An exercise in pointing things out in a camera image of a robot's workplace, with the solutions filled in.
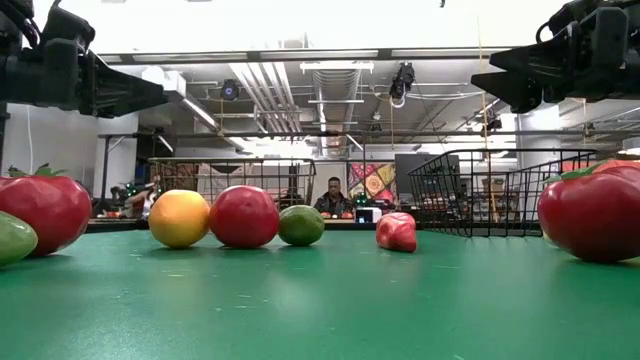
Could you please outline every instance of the orange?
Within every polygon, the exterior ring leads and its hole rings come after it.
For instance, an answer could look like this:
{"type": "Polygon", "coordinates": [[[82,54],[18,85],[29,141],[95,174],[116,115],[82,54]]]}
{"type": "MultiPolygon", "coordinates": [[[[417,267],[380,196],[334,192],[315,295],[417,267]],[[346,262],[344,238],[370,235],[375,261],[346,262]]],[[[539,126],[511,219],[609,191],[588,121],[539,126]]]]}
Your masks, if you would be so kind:
{"type": "Polygon", "coordinates": [[[209,204],[195,191],[171,190],[153,204],[149,228],[164,245],[187,248],[202,239],[209,230],[209,204]]]}

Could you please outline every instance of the black wire basket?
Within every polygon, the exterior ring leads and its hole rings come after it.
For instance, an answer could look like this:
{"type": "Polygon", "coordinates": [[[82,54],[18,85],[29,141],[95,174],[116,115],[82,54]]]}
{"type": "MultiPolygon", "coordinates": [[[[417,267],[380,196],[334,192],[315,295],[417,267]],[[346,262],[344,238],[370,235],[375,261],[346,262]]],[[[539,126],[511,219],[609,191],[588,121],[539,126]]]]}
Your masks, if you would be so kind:
{"type": "Polygon", "coordinates": [[[228,187],[251,185],[264,189],[280,210],[311,205],[316,175],[312,159],[168,157],[149,162],[162,191],[196,191],[210,204],[228,187]]]}
{"type": "Polygon", "coordinates": [[[467,237],[541,236],[545,180],[595,161],[596,151],[585,149],[446,152],[408,173],[419,226],[467,237]]]}

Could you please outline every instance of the black robotic arm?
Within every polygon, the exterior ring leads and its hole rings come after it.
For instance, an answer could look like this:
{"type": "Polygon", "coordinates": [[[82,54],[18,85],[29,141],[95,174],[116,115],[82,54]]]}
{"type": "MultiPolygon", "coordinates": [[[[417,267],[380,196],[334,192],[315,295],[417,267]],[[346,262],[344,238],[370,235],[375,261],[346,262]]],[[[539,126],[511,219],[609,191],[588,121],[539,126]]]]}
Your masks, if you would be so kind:
{"type": "Polygon", "coordinates": [[[168,101],[161,85],[109,68],[88,49],[95,30],[57,3],[42,33],[29,4],[0,0],[0,12],[0,101],[104,118],[168,101]],[[31,48],[20,48],[22,34],[31,48]]]}
{"type": "Polygon", "coordinates": [[[538,43],[491,55],[505,72],[471,83],[526,113],[542,101],[640,99],[640,1],[575,0],[545,23],[538,43]],[[540,40],[548,26],[549,41],[540,40]]]}

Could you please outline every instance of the green table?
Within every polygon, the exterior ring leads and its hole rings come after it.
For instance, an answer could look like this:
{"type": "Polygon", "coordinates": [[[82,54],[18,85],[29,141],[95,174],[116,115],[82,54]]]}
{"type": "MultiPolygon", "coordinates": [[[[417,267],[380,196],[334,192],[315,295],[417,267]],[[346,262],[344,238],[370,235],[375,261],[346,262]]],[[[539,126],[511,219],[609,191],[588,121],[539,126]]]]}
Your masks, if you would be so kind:
{"type": "Polygon", "coordinates": [[[371,231],[311,248],[170,251],[85,235],[0,270],[3,360],[640,359],[640,263],[581,263],[541,239],[371,231]]]}

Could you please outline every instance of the green pepper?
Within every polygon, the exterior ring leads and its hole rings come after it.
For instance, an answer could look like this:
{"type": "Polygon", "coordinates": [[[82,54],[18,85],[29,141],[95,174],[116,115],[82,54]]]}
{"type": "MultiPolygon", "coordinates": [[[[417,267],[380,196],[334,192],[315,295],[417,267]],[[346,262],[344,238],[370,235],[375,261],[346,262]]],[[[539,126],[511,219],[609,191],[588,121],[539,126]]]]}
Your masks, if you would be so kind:
{"type": "Polygon", "coordinates": [[[38,244],[38,236],[29,224],[0,211],[0,267],[29,255],[38,244]]]}

